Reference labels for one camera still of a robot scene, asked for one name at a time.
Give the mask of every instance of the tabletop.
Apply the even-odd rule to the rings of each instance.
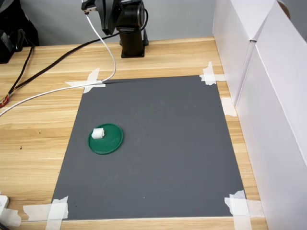
[[[200,75],[211,61],[215,74],[223,74],[213,37],[152,41],[144,58],[122,59],[121,46],[108,44],[117,61],[113,79]],[[76,45],[36,47],[21,81],[33,76]],[[29,48],[15,53],[0,65],[0,94],[5,94],[19,76]],[[113,72],[113,61],[101,43],[72,54],[61,63],[17,90],[6,106],[30,96],[68,87],[66,81],[85,81],[100,68],[99,80]],[[217,82],[221,97],[230,97],[227,83]],[[8,208],[22,217],[19,228],[44,229],[45,222],[29,222],[24,205],[49,204],[78,111],[83,89],[71,89],[30,100],[0,117],[0,190],[10,199]],[[237,116],[226,115],[247,199],[260,200],[248,152]],[[251,218],[253,229],[267,229],[265,218]],[[118,220],[63,220],[61,229],[107,230],[232,230],[232,217],[149,218]]]

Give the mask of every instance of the green plate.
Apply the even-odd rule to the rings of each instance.
[[[97,154],[106,155],[116,151],[124,139],[123,130],[114,124],[103,124],[96,128],[103,128],[105,136],[102,139],[93,139],[92,133],[88,137],[88,146]]]

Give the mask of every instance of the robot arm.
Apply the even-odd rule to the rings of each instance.
[[[148,45],[146,31],[142,40],[144,25],[144,4],[142,0],[87,0],[82,3],[85,14],[98,11],[102,30],[106,35],[119,31],[123,46],[122,58],[144,57]]]

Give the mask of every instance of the wire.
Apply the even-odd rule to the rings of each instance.
[[[22,71],[21,71],[19,77],[17,78],[17,80],[15,81],[15,83],[13,84],[13,86],[11,87],[11,89],[9,90],[9,92],[8,92],[6,95],[4,95],[4,96],[2,97],[2,99],[0,100],[0,108],[4,107],[4,106],[9,102],[9,100],[10,100],[10,95],[11,95],[11,93],[14,91],[14,87],[17,85],[17,83],[19,82],[20,78],[23,76],[24,70],[25,70],[25,68],[26,68],[26,66],[27,66],[27,64],[28,64],[28,61],[29,61],[29,59],[30,59],[30,57],[31,57],[31,54],[32,54],[33,50],[34,50],[34,45],[31,46],[30,52],[29,52],[28,57],[27,57],[27,59],[26,59],[26,61],[25,61],[25,63],[24,63],[23,69],[22,69]]]
[[[147,23],[148,23],[148,11],[145,9],[145,12],[146,12],[146,21],[141,29],[141,31],[143,31],[146,26],[147,26]],[[110,35],[110,36],[107,36],[107,37],[103,37],[102,39],[103,40],[106,40],[106,39],[109,39],[109,38],[112,38],[112,37],[115,37],[119,35],[119,33],[116,33],[116,34],[113,34],[113,35]],[[69,55],[73,54],[74,52],[78,51],[79,49],[85,47],[85,46],[88,46],[92,43],[95,43],[95,42],[98,42],[100,39],[96,39],[96,40],[93,40],[93,41],[89,41],[89,42],[86,42],[70,51],[68,51],[67,53],[65,53],[63,56],[61,56],[59,59],[57,59],[55,62],[53,62],[51,65],[49,65],[48,67],[44,68],[42,71],[38,72],[37,74],[35,74],[34,76],[30,77],[29,79],[27,79],[26,81],[24,81],[23,83],[17,85],[13,91],[23,87],[24,85],[30,83],[31,81],[33,81],[34,79],[36,79],[38,76],[42,75],[43,73],[47,72],[48,70],[50,70],[51,68],[53,68],[54,66],[56,66],[57,64],[59,64],[62,60],[64,60],[65,58],[67,58]]]
[[[146,28],[147,23],[148,23],[148,18],[149,18],[148,11],[145,9],[145,12],[146,12],[146,21],[145,21],[145,23],[144,23],[144,25],[143,25],[141,31],[143,31],[143,30]],[[108,39],[108,38],[115,37],[115,36],[119,35],[119,33],[116,33],[116,34],[113,34],[113,35],[110,35],[110,36],[101,38],[101,36],[100,36],[100,35],[98,34],[98,32],[95,30],[95,28],[94,28],[94,26],[93,26],[91,20],[89,19],[88,15],[86,15],[86,17],[87,17],[87,20],[88,20],[89,24],[91,25],[93,31],[95,32],[95,34],[98,36],[99,39],[96,39],[96,40],[93,40],[93,41],[86,42],[86,43],[84,43],[84,44],[82,44],[82,45],[80,45],[80,46],[78,46],[78,47],[76,47],[76,48],[74,48],[74,49],[68,51],[68,52],[65,53],[63,56],[61,56],[59,59],[57,59],[55,62],[53,62],[51,65],[49,65],[48,67],[46,67],[46,68],[43,69],[42,71],[38,72],[38,73],[35,74],[34,76],[30,77],[29,79],[27,79],[27,80],[24,81],[23,83],[17,85],[17,86],[13,89],[13,91],[12,91],[11,93],[13,93],[13,92],[14,92],[15,90],[17,90],[18,88],[23,87],[24,85],[26,85],[26,84],[28,84],[29,82],[33,81],[35,78],[37,78],[37,77],[40,76],[41,74],[45,73],[46,71],[48,71],[49,69],[51,69],[52,67],[54,67],[55,65],[57,65],[58,63],[60,63],[62,60],[64,60],[66,57],[68,57],[69,55],[73,54],[73,53],[76,52],[77,50],[79,50],[79,49],[81,49],[81,48],[83,48],[83,47],[85,47],[85,46],[88,46],[89,44],[92,44],[92,43],[94,43],[94,42],[98,42],[99,40],[102,41],[102,43],[106,46],[106,48],[108,49],[110,55],[112,56],[113,62],[114,62],[114,71],[113,71],[113,73],[110,75],[110,77],[108,77],[108,78],[106,78],[106,79],[104,79],[104,80],[102,80],[102,81],[100,81],[100,82],[97,82],[97,83],[92,83],[92,84],[86,84],[86,85],[79,85],[79,86],[61,88],[61,89],[52,90],[52,91],[48,91],[48,92],[45,92],[45,93],[41,93],[41,94],[38,94],[38,95],[35,95],[35,96],[32,96],[32,97],[29,97],[29,98],[27,98],[27,99],[24,99],[24,100],[22,100],[22,101],[20,101],[20,102],[18,102],[18,103],[16,103],[16,104],[14,104],[13,106],[9,107],[7,110],[5,110],[5,111],[3,111],[2,113],[0,113],[0,117],[1,117],[2,115],[4,115],[5,113],[7,113],[8,111],[10,111],[11,109],[13,109],[14,107],[16,107],[16,106],[18,106],[18,105],[20,105],[20,104],[22,104],[22,103],[24,103],[24,102],[27,102],[27,101],[29,101],[29,100],[32,100],[32,99],[34,99],[34,98],[36,98],[36,97],[40,97],[40,96],[43,96],[43,95],[46,95],[46,94],[49,94],[49,93],[58,92],[58,91],[62,91],[62,90],[68,90],[68,89],[74,89],[74,88],[81,88],[81,87],[90,86],[90,85],[93,85],[93,84],[100,84],[100,83],[102,83],[102,82],[104,82],[104,81],[106,81],[106,80],[112,78],[112,77],[115,75],[115,72],[116,72],[116,62],[115,62],[115,59],[114,59],[114,56],[113,56],[111,50],[108,48],[108,46],[106,45],[106,43],[104,42],[104,40],[106,40],[106,39]],[[22,74],[23,74],[23,72],[24,72],[25,66],[27,65],[28,59],[29,59],[29,57],[31,56],[31,53],[32,53],[32,52],[30,51],[29,56],[28,56],[28,58],[27,58],[27,60],[26,60],[26,62],[25,62],[25,64],[24,64]],[[1,104],[5,101],[5,105],[6,105],[6,104],[8,103],[8,101],[9,101],[9,98],[10,98],[10,94],[8,93],[6,96],[3,97]]]
[[[106,79],[104,80],[100,80],[99,82],[95,82],[95,83],[89,83],[89,84],[84,84],[84,85],[77,85],[77,86],[71,86],[71,87],[65,87],[65,88],[60,88],[60,89],[56,89],[56,90],[51,90],[51,91],[48,91],[48,92],[44,92],[44,93],[41,93],[41,94],[38,94],[38,95],[35,95],[35,96],[32,96],[32,97],[29,97],[27,99],[24,99],[14,105],[12,105],[11,107],[9,107],[8,109],[4,110],[2,113],[0,113],[0,117],[2,115],[4,115],[5,113],[7,113],[8,111],[10,111],[11,109],[15,108],[16,106],[24,103],[24,102],[27,102],[27,101],[30,101],[36,97],[40,97],[40,96],[43,96],[43,95],[46,95],[46,94],[50,94],[50,93],[53,93],[53,92],[58,92],[58,91],[62,91],[62,90],[69,90],[69,89],[75,89],[75,88],[82,88],[82,87],[85,87],[85,86],[90,86],[90,85],[97,85],[97,84],[101,84],[102,82],[104,81],[107,81],[109,80],[110,78],[112,78],[115,73],[116,73],[116,61],[115,61],[115,58],[113,56],[113,53],[111,52],[110,48],[107,46],[107,44],[104,42],[104,40],[101,38],[101,36],[98,34],[98,32],[95,30],[90,18],[88,17],[88,15],[86,15],[86,18],[87,18],[87,21],[89,22],[90,26],[92,27],[93,31],[95,32],[95,34],[98,36],[99,40],[105,45],[105,47],[107,48],[107,50],[109,51],[112,59],[113,59],[113,63],[114,63],[114,71],[113,73],[107,77]]]

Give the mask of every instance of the white panel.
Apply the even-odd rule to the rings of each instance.
[[[234,102],[250,41],[230,0],[216,1],[213,34]]]
[[[269,229],[306,230],[307,167],[257,49],[237,113]]]
[[[256,35],[275,0],[231,0],[250,40]]]
[[[277,3],[257,47],[307,164],[307,43]]]

